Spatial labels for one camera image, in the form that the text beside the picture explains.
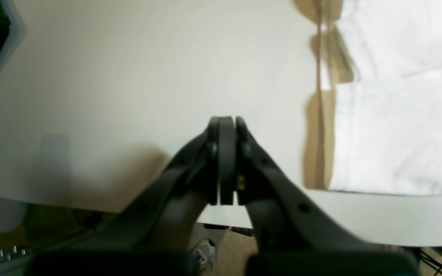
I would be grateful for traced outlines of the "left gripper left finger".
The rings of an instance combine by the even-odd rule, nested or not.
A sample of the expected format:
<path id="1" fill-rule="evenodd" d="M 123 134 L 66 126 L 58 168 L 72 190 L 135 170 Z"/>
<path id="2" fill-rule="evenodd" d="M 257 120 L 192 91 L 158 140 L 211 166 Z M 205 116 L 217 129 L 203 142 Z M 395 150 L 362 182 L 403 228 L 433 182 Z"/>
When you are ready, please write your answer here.
<path id="1" fill-rule="evenodd" d="M 26 276 L 195 276 L 187 249 L 200 213 L 218 202 L 219 117 L 158 178 L 93 235 L 36 255 Z"/>

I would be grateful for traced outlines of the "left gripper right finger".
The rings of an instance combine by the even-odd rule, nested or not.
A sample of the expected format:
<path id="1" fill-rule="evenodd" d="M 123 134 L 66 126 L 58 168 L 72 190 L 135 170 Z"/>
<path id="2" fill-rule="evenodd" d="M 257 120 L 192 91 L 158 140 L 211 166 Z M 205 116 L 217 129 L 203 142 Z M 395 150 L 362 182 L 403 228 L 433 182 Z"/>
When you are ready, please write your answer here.
<path id="1" fill-rule="evenodd" d="M 341 227 L 282 172 L 241 117 L 220 117 L 219 204 L 245 207 L 258 253 L 246 276 L 417 276 L 412 255 Z"/>

